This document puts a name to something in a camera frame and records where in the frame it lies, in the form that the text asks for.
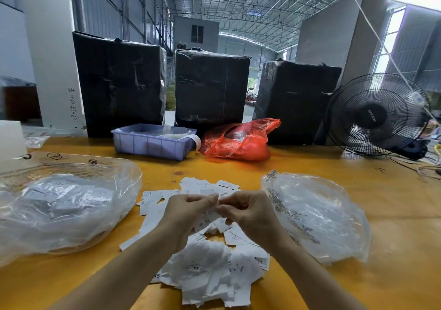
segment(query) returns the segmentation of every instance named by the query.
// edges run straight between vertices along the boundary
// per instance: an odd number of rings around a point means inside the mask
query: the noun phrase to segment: forearm
[[[129,310],[175,250],[173,231],[156,228],[48,310]]]
[[[310,310],[366,309],[289,237],[278,242],[272,255],[294,282]]]

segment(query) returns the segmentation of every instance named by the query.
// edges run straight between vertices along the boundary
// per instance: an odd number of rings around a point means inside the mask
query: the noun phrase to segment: plastic bag with printed text
[[[133,208],[142,172],[127,159],[34,152],[0,163],[0,266],[89,248]]]
[[[291,238],[318,262],[367,260],[369,222],[343,187],[317,176],[277,171],[264,175],[261,187]]]
[[[280,125],[279,119],[262,118],[242,124],[226,124],[207,131],[199,150],[203,155],[248,161],[267,160],[271,153],[267,134]]]

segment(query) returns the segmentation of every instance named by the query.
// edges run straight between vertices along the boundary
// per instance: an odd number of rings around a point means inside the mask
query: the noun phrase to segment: person's right hand
[[[280,240],[289,238],[280,224],[273,205],[262,190],[241,190],[219,200],[217,211],[226,224],[239,224],[242,231],[271,254]]]

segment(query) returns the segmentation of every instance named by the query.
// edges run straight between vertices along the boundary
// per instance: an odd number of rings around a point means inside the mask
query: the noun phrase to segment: blue plastic basket
[[[119,153],[139,154],[142,156],[182,161],[196,146],[193,139],[184,138],[174,140],[141,134],[141,132],[148,132],[162,128],[162,125],[140,123],[112,130],[111,133],[113,133],[115,151]],[[191,130],[191,134],[196,134],[197,131],[195,129],[188,130]],[[175,127],[172,127],[171,133],[175,133],[174,131]]]

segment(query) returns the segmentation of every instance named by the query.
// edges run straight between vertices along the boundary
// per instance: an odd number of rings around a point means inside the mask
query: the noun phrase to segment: person's left hand
[[[199,214],[214,207],[218,202],[218,197],[218,194],[209,196],[180,194],[168,199],[164,216],[157,227],[169,229],[177,235],[175,252],[181,251],[186,246],[188,236]]]

